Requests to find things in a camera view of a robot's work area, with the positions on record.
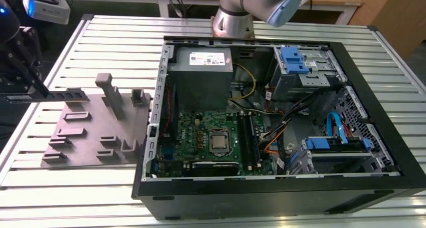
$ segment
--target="cpu socket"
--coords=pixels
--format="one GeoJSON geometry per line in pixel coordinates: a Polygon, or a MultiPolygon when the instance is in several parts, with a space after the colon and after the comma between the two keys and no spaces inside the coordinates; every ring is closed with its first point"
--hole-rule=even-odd
{"type": "Polygon", "coordinates": [[[226,130],[211,130],[210,131],[210,152],[222,157],[229,153],[229,133],[226,130]]]}

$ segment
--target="yellow wire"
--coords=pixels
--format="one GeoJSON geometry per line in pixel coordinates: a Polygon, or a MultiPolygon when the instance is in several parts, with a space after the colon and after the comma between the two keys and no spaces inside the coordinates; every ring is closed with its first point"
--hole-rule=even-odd
{"type": "Polygon", "coordinates": [[[245,99],[246,97],[249,97],[254,91],[255,91],[255,78],[254,78],[254,75],[251,74],[251,72],[249,71],[247,68],[245,68],[242,65],[234,63],[235,66],[241,67],[247,73],[249,75],[251,76],[251,79],[253,79],[253,88],[251,88],[251,91],[247,95],[242,96],[242,97],[231,97],[230,100],[241,100],[241,99],[245,99]]]}

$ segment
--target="floor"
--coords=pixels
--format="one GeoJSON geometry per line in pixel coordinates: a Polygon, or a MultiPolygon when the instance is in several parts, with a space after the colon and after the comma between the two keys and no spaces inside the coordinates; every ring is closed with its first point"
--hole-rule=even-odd
{"type": "MultiPolygon", "coordinates": [[[[40,46],[43,51],[44,69],[42,73],[47,76],[56,57],[68,41],[74,29],[80,21],[83,14],[94,13],[103,15],[124,15],[124,16],[159,16],[158,6],[150,3],[123,3],[123,2],[70,2],[71,16],[68,25],[51,24],[36,21],[27,17],[19,0],[8,1],[19,16],[23,26],[34,26],[39,31],[40,46]]],[[[217,11],[214,6],[198,6],[188,12],[190,17],[210,18],[217,11]]],[[[424,42],[406,60],[411,70],[418,75],[421,81],[426,83],[426,42],[424,42]]],[[[15,126],[23,117],[28,105],[11,105],[0,99],[0,151],[7,144],[8,137],[15,130],[15,126]]]]}

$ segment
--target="white table leg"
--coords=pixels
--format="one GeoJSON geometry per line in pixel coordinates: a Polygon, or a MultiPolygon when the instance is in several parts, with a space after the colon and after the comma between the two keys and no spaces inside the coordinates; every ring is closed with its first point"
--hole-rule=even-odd
{"type": "Polygon", "coordinates": [[[160,17],[170,17],[168,15],[168,0],[158,0],[160,17]]]}
{"type": "Polygon", "coordinates": [[[354,7],[354,6],[345,8],[345,11],[341,13],[341,16],[335,22],[337,25],[347,25],[349,24],[349,21],[351,20],[351,18],[354,16],[357,8],[358,7],[354,7]]]}

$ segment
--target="power supply label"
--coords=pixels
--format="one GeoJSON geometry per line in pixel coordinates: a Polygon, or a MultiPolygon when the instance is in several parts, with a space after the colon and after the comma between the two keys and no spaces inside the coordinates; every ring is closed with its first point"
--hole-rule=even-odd
{"type": "Polygon", "coordinates": [[[225,66],[223,52],[192,52],[190,54],[190,65],[225,66]]]}

